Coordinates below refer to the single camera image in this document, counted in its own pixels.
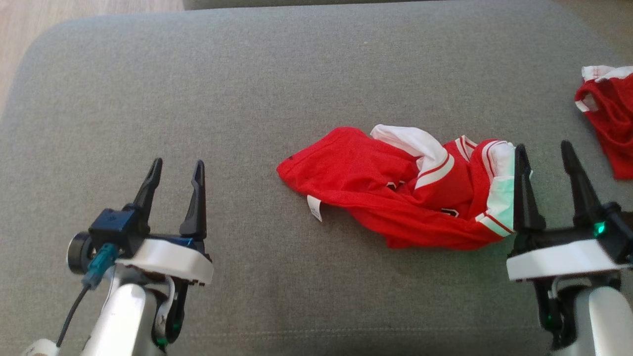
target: blue cable connector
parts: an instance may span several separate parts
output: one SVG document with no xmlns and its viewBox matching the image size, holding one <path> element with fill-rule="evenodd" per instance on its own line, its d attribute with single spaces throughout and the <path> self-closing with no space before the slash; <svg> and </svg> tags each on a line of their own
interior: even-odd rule
<svg viewBox="0 0 633 356">
<path fill-rule="evenodd" d="M 97 252 L 97 255 L 92 259 L 88 265 L 88 272 L 85 274 L 81 283 L 84 286 L 88 286 L 90 290 L 97 289 L 99 283 L 103 278 L 106 271 L 114 266 L 115 260 L 118 258 L 118 248 L 111 244 L 105 243 Z"/>
</svg>

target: red fabric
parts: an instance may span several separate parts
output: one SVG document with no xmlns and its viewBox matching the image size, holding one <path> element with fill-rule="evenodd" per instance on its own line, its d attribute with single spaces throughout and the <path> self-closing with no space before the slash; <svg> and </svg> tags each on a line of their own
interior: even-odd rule
<svg viewBox="0 0 633 356">
<path fill-rule="evenodd" d="M 445 145 L 455 159 L 449 174 L 418 189 L 416 157 L 351 127 L 335 129 L 290 156 L 277 172 L 293 190 L 345 208 L 363 226 L 381 233 L 391 248 L 473 250 L 502 236 L 473 219 L 486 210 L 490 188 L 482 158 L 485 144 L 477 146 L 470 163 L 454 146 L 454 141 Z M 471 180 L 471 170 L 480 177 Z M 401 181 L 395 191 L 387 186 Z M 442 208 L 457 210 L 459 216 L 442 213 Z"/>
<path fill-rule="evenodd" d="M 585 112 L 596 129 L 602 150 L 616 179 L 633 179 L 633 75 L 601 82 L 586 81 L 576 93 L 580 101 L 591 94 L 597 110 Z"/>
</svg>

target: green light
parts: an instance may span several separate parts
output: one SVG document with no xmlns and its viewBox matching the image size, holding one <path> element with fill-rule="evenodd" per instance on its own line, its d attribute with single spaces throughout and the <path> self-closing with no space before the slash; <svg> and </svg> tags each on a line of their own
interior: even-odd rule
<svg viewBox="0 0 633 356">
<path fill-rule="evenodd" d="M 597 224 L 594 224 L 594 236 L 595 237 L 598 237 L 599 235 L 602 235 L 605 230 L 606 230 L 606 226 L 605 226 L 604 222 L 598 222 Z"/>
</svg>

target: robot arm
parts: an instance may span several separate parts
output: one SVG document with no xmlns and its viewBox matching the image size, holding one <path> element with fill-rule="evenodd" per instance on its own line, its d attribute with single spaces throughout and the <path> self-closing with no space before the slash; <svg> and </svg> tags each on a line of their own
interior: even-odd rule
<svg viewBox="0 0 633 356">
<path fill-rule="evenodd" d="M 561 152 L 572 184 L 573 227 L 546 230 L 525 148 L 517 147 L 517 233 L 506 261 L 508 276 L 533 283 L 541 326 L 553 335 L 552 355 L 630 355 L 633 313 L 619 289 L 620 270 L 631 268 L 633 232 L 619 205 L 600 203 L 568 141 Z"/>
<path fill-rule="evenodd" d="M 191 181 L 194 191 L 180 235 L 150 234 L 147 222 L 162 164 L 160 158 L 154 161 L 133 203 L 121 210 L 103 210 L 88 232 L 80 232 L 71 240 L 67 264 L 72 272 L 84 276 L 82 293 L 57 343 L 39 340 L 22 355 L 57 355 L 79 301 L 105 274 L 110 289 L 82 355 L 159 356 L 176 341 L 184 321 L 187 290 L 190 285 L 210 283 L 213 264 L 204 249 L 202 161 L 196 164 Z"/>
</svg>

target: black cable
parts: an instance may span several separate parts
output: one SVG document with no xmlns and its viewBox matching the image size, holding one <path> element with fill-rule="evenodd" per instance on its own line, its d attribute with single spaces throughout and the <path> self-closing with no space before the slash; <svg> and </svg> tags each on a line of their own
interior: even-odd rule
<svg viewBox="0 0 633 356">
<path fill-rule="evenodd" d="M 61 346 L 62 341 L 64 341 L 64 336 L 66 336 L 66 332 L 68 331 L 68 326 L 70 325 L 71 319 L 73 319 L 73 314 L 75 310 L 79 306 L 81 299 L 84 299 L 85 294 L 90 290 L 90 286 L 88 284 L 84 285 L 84 288 L 79 293 L 77 299 L 75 299 L 75 303 L 70 307 L 70 311 L 68 312 L 68 316 L 66 317 L 66 321 L 64 322 L 64 326 L 61 327 L 60 337 L 57 338 L 56 346 L 59 348 Z"/>
</svg>

